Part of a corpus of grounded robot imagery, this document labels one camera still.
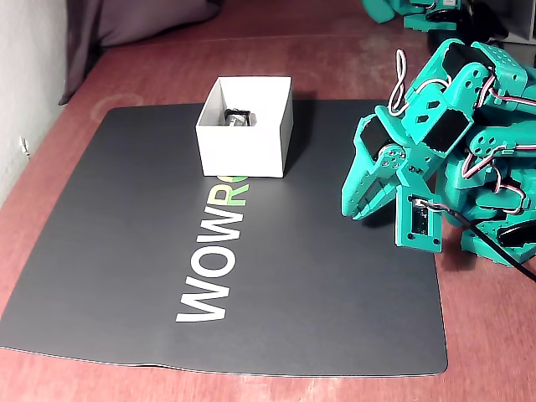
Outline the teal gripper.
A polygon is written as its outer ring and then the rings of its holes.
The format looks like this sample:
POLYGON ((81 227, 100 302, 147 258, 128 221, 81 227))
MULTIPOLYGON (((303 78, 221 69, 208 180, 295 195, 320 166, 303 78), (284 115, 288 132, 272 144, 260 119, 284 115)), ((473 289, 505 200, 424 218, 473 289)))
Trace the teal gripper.
POLYGON ((394 199, 401 177, 418 175, 429 181, 439 157, 411 136, 402 120, 385 106, 360 119, 353 139, 355 155, 342 188, 342 213, 365 219, 394 199))

